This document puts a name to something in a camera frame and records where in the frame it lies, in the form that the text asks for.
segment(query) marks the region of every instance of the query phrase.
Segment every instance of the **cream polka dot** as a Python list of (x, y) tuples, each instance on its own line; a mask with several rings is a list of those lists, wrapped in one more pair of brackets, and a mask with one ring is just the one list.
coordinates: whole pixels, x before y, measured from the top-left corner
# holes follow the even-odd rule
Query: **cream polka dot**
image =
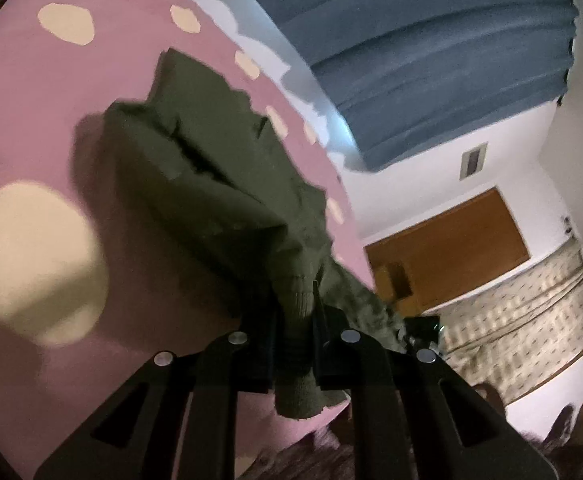
[(316, 139), (318, 139), (318, 136), (316, 135), (314, 128), (312, 128), (309, 123), (305, 123), (303, 130), (305, 131), (305, 137), (307, 137), (307, 141), (310, 144), (316, 144)]
[(100, 243), (73, 205), (34, 182), (0, 188), (0, 322), (43, 346), (77, 341), (107, 285)]
[(41, 26), (63, 41), (86, 45), (94, 39), (94, 21), (83, 7), (47, 4), (38, 11)]
[(198, 21), (193, 10), (172, 5), (169, 12), (172, 15), (172, 20), (174, 20), (176, 27), (180, 30), (191, 34), (197, 34), (201, 31), (201, 22)]
[(245, 54), (242, 50), (237, 50), (236, 54), (234, 55), (234, 61), (236, 64), (241, 67), (243, 72), (248, 75), (250, 79), (258, 79), (260, 76), (260, 69), (258, 65), (254, 63), (254, 60), (251, 59), (247, 54)]
[(342, 224), (345, 222), (345, 216), (343, 215), (343, 210), (340, 208), (340, 204), (333, 198), (327, 199), (327, 209), (331, 213), (331, 216), (338, 222)]
[(287, 134), (289, 133), (287, 130), (287, 124), (285, 124), (285, 121), (283, 121), (283, 118), (276, 111), (276, 109), (273, 106), (268, 106), (265, 108), (265, 111), (267, 112), (269, 120), (272, 122), (272, 126), (274, 127), (276, 135), (280, 139), (287, 137)]

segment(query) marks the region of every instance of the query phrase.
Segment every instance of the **green cloth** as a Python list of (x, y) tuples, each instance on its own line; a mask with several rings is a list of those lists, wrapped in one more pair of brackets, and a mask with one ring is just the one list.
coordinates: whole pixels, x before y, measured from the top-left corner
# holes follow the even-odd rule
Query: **green cloth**
[(342, 309), (351, 325), (387, 348), (401, 349), (401, 318), (332, 259), (325, 193), (302, 179), (245, 92), (170, 49), (145, 103), (107, 109), (105, 135), (117, 147), (121, 175), (165, 228), (238, 284), (243, 311), (280, 304), (280, 415), (308, 418), (345, 399), (321, 392), (311, 373), (315, 280), (324, 304)]

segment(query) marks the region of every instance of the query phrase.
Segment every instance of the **metal rivet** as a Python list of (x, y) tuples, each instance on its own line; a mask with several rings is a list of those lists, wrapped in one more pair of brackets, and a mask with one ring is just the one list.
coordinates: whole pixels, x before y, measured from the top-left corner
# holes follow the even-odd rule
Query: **metal rivet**
[(416, 359), (425, 364), (431, 364), (436, 361), (436, 352), (428, 348), (421, 348), (415, 353)]
[(174, 354), (172, 352), (158, 352), (154, 355), (154, 364), (158, 366), (171, 365), (174, 360)]
[(343, 330), (340, 333), (340, 338), (346, 343), (358, 343), (361, 340), (361, 333), (358, 330)]
[(246, 333), (236, 330), (230, 334), (229, 340), (232, 345), (244, 345), (248, 341), (249, 337)]

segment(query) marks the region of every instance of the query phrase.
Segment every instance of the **brown door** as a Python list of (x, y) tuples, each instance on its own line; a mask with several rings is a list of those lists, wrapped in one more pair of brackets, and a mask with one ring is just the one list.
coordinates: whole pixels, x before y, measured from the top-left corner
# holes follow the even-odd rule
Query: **brown door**
[(496, 188), (367, 246), (377, 292), (416, 316), (529, 259)]

